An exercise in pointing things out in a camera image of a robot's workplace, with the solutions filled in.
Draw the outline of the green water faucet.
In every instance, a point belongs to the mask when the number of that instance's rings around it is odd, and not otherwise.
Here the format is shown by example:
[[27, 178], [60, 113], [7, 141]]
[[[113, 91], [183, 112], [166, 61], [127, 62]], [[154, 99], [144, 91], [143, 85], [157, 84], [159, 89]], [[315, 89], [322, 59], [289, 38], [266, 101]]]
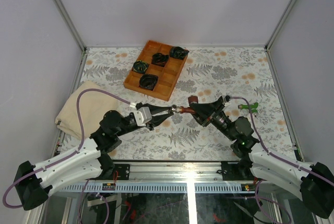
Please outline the green water faucet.
[[238, 105], [238, 109], [239, 110], [248, 110], [248, 112], [252, 112], [252, 115], [254, 117], [256, 117], [257, 114], [258, 114], [258, 106], [259, 106], [258, 102], [255, 102], [255, 103], [250, 104], [250, 105], [248, 105], [248, 104], [239, 104]]

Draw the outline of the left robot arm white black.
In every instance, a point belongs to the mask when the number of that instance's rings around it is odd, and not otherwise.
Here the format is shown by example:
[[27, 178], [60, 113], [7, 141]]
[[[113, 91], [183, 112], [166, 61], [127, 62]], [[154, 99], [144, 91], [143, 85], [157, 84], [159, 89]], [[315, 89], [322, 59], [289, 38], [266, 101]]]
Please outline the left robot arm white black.
[[108, 153], [121, 144], [119, 137], [143, 127], [153, 130], [172, 115], [168, 107], [149, 104], [128, 116], [110, 110], [99, 128], [78, 146], [43, 162], [23, 162], [15, 176], [21, 207], [32, 210], [57, 191], [82, 180], [111, 178], [114, 163]]

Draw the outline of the chrome threaded pipe nipple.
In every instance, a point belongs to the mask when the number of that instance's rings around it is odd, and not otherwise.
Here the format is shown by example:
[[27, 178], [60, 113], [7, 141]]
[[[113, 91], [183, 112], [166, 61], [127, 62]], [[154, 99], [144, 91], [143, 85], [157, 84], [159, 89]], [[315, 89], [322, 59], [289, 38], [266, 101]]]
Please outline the chrome threaded pipe nipple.
[[169, 109], [169, 112], [170, 113], [182, 113], [182, 109], [183, 107], [182, 106], [177, 106], [177, 105], [172, 105]]

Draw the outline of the brown water faucet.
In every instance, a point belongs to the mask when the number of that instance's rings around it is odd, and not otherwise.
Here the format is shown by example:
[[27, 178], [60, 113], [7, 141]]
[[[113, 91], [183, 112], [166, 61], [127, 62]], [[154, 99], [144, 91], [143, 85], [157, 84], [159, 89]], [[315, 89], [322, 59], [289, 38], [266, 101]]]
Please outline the brown water faucet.
[[189, 113], [189, 114], [196, 114], [196, 111], [192, 108], [193, 104], [198, 103], [198, 97], [195, 95], [192, 95], [188, 97], [188, 106], [187, 107], [181, 107], [180, 112], [181, 113]]

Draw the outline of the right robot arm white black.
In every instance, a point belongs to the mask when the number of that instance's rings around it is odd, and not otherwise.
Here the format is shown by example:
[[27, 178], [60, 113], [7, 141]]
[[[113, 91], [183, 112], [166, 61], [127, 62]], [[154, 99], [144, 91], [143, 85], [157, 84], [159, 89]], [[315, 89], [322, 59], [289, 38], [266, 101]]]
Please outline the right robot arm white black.
[[238, 174], [266, 180], [300, 199], [313, 214], [327, 219], [333, 212], [333, 173], [323, 163], [310, 164], [291, 159], [268, 149], [257, 133], [252, 116], [231, 121], [225, 114], [230, 96], [212, 103], [199, 103], [197, 96], [188, 98], [194, 119], [203, 127], [213, 125], [232, 141], [231, 148], [239, 157]]

